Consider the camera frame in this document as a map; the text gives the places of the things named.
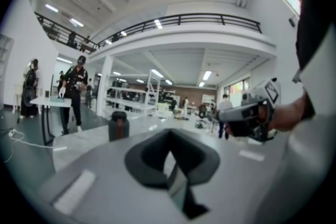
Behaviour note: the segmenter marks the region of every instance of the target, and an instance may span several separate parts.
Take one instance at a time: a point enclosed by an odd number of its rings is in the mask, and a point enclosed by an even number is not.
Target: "window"
[[[251,79],[247,78],[240,82],[237,82],[236,84],[225,87],[224,93],[230,95],[231,93],[237,93],[249,90],[250,87],[251,87]]]

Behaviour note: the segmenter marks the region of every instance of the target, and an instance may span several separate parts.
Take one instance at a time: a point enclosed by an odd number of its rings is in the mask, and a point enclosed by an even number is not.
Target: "black trash can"
[[[109,121],[109,141],[115,141],[130,136],[130,122],[122,111],[114,111]]]

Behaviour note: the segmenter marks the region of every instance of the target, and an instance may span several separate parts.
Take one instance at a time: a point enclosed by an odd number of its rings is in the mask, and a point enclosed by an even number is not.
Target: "black metal railing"
[[[145,22],[130,26],[122,31],[119,31],[108,38],[100,41],[97,48],[104,47],[106,44],[111,44],[121,38],[128,37],[137,33],[142,33],[148,30],[158,29],[161,27],[181,25],[181,24],[197,24],[211,23],[217,25],[234,25],[237,27],[248,28],[250,30],[261,33],[260,23],[254,20],[217,13],[189,13],[165,16],[158,19],[147,20]]]
[[[51,19],[44,17],[41,14],[35,13],[38,21],[40,22],[43,30],[51,40],[67,45],[73,49],[91,53],[98,48],[98,45],[86,37],[78,33],[72,33],[72,30],[54,22]]]

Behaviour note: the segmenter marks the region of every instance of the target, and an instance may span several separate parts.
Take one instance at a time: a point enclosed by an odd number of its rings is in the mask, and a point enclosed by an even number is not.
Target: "white glove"
[[[59,89],[58,96],[60,98],[64,98],[64,94],[65,94],[65,87],[62,87],[62,88]]]

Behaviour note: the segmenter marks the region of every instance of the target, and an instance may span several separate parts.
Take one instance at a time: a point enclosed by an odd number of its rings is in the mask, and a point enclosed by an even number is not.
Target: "person in white shirt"
[[[91,108],[91,95],[95,87],[93,86],[92,79],[89,79],[88,85],[86,86],[86,95],[85,95],[85,105]]]
[[[183,100],[183,117],[184,118],[188,117],[188,105],[189,105],[189,100],[188,100],[188,97],[186,97]]]
[[[217,108],[218,112],[217,113],[219,113],[220,111],[232,108],[232,103],[228,99],[228,97],[229,96],[227,94],[223,95],[223,100],[218,105],[218,108]],[[222,138],[222,136],[223,136],[223,129],[224,129],[224,122],[220,121],[219,122],[219,138]]]

